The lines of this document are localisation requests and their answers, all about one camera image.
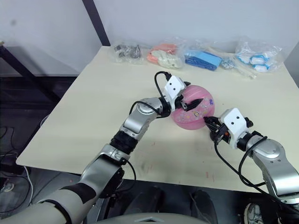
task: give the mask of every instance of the white tabletop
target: white tabletop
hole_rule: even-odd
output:
[[[132,103],[158,96],[154,74],[168,69],[148,62],[113,63],[107,52],[108,47],[102,47],[86,66],[17,164],[81,174],[117,133]],[[255,80],[221,68],[209,71],[187,65],[170,72],[210,91],[215,116],[238,107],[254,122],[251,130],[280,142],[288,160],[299,170],[299,89],[285,66],[273,74],[260,74]],[[219,151],[235,167],[243,155],[224,142]],[[187,131],[170,117],[155,120],[131,155],[138,180],[254,191],[217,157],[206,127]],[[262,173],[252,159],[248,158],[243,168],[249,180],[262,181]],[[132,179],[129,166],[124,169],[125,178]]]

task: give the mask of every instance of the orange item in plastic bag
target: orange item in plastic bag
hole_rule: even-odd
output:
[[[153,62],[153,63],[156,63],[158,64],[158,58],[154,57],[151,52],[154,51],[154,50],[162,50],[162,51],[165,51],[166,53],[169,53],[169,54],[172,54],[174,55],[177,51],[177,46],[175,44],[172,44],[172,43],[161,43],[157,46],[154,46],[154,48],[152,50],[150,50],[150,52],[148,53],[147,55],[147,59],[150,61],[150,62]]]

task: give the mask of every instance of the blue item in plastic bag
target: blue item in plastic bag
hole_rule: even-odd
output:
[[[215,71],[222,59],[206,51],[189,50],[185,53],[185,62],[193,66]]]

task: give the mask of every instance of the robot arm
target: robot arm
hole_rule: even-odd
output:
[[[4,219],[2,223],[79,224],[98,198],[111,196],[124,175],[121,166],[128,162],[130,153],[150,123],[159,115],[168,116],[176,108],[190,110],[199,104],[193,102],[192,105],[183,105],[182,92],[189,83],[169,73],[164,74],[168,80],[164,96],[137,101],[136,109],[129,114],[111,142],[85,168],[77,184],[53,192],[37,204]]]
[[[280,143],[256,131],[250,133],[252,121],[244,118],[237,108],[226,110],[219,118],[205,117],[205,122],[215,144],[224,140],[233,149],[249,151],[249,157],[263,173],[269,194],[299,211],[299,174]]]

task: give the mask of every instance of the pink plastic bowl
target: pink plastic bowl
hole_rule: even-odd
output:
[[[195,99],[203,99],[202,102],[192,110],[184,111],[182,108],[176,109],[171,117],[174,122],[187,130],[196,130],[204,127],[204,117],[213,116],[215,105],[212,95],[198,85],[189,85],[183,93],[183,102],[190,103]]]

